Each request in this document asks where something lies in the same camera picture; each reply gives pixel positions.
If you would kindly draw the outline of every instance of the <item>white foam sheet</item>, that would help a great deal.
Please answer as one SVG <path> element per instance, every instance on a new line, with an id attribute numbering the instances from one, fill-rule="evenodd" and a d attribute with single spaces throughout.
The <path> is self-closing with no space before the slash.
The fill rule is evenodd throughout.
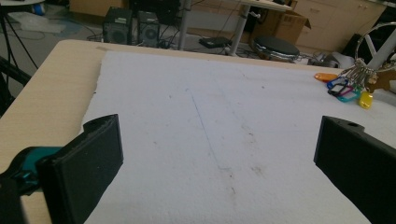
<path id="1" fill-rule="evenodd" d="M 314 74 L 108 52 L 84 122 L 119 114 L 124 164 L 87 223 L 369 223 L 313 162 L 320 121 L 395 144 L 394 107 Z"/>

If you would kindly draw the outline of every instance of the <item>black stool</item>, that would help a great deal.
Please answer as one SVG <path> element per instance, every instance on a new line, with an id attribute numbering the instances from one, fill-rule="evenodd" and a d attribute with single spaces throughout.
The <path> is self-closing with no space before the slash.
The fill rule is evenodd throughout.
<path id="1" fill-rule="evenodd" d="M 292 62 L 300 55 L 300 51 L 288 41 L 269 35 L 254 38 L 253 47 L 269 60 L 274 57 Z"/>

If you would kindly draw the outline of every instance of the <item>speaker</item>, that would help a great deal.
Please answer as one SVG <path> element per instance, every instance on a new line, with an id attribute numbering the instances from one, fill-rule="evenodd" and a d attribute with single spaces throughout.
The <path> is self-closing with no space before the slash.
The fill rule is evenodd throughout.
<path id="1" fill-rule="evenodd" d="M 175 25 L 179 12 L 179 0 L 130 0 L 130 9 L 137 17 L 138 11 L 155 12 L 160 24 Z"/>
<path id="2" fill-rule="evenodd" d="M 132 10 L 111 7 L 103 22 L 105 43 L 132 45 Z"/>
<path id="3" fill-rule="evenodd" d="M 139 11 L 137 14 L 137 40 L 139 46 L 157 48 L 160 23 L 154 12 Z"/>

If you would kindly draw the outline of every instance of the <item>blue key tag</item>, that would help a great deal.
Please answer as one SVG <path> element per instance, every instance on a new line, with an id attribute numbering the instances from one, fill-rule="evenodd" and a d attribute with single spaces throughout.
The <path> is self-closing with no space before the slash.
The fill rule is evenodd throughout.
<path id="1" fill-rule="evenodd" d="M 327 88 L 330 90 L 332 87 L 334 87 L 337 84 L 346 85 L 347 79 L 344 77 L 338 77 L 336 79 L 329 81 L 326 85 L 327 85 Z"/>
<path id="2" fill-rule="evenodd" d="M 349 93 L 350 91 L 353 91 L 353 88 L 350 86 L 347 86 L 345 84 L 335 84 L 327 92 L 333 96 L 342 96 Z"/>

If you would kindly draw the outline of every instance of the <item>yellow key tag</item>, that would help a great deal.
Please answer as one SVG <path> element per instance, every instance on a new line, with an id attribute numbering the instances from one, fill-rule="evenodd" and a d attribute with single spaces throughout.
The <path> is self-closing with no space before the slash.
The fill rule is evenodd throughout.
<path id="1" fill-rule="evenodd" d="M 361 93 L 361 99 L 359 100 L 359 105 L 363 107 L 364 109 L 369 109 L 371 107 L 371 104 L 373 102 L 373 95 L 368 92 L 364 91 Z"/>

